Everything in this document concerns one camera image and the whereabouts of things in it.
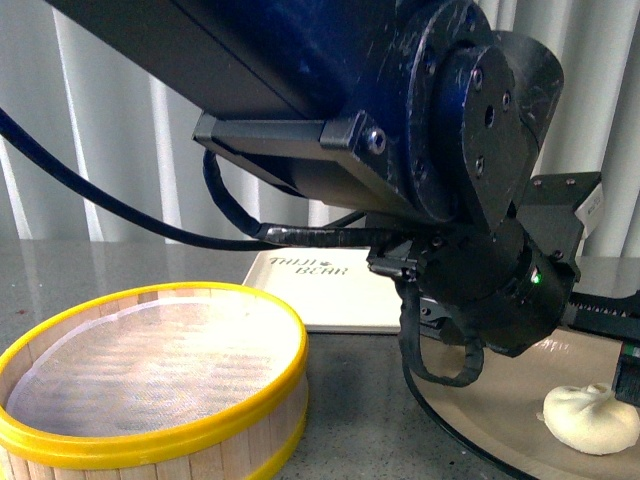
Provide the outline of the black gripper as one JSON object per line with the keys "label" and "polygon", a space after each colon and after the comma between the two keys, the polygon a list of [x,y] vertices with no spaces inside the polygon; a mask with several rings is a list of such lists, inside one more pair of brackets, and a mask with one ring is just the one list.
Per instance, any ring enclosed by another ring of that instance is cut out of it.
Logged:
{"label": "black gripper", "polygon": [[[509,357],[559,326],[579,277],[575,264],[544,253],[516,219],[494,233],[461,224],[427,228],[372,249],[367,261],[373,272],[416,286],[458,329],[470,328]],[[640,403],[638,344],[622,344],[612,390],[621,402]]]}

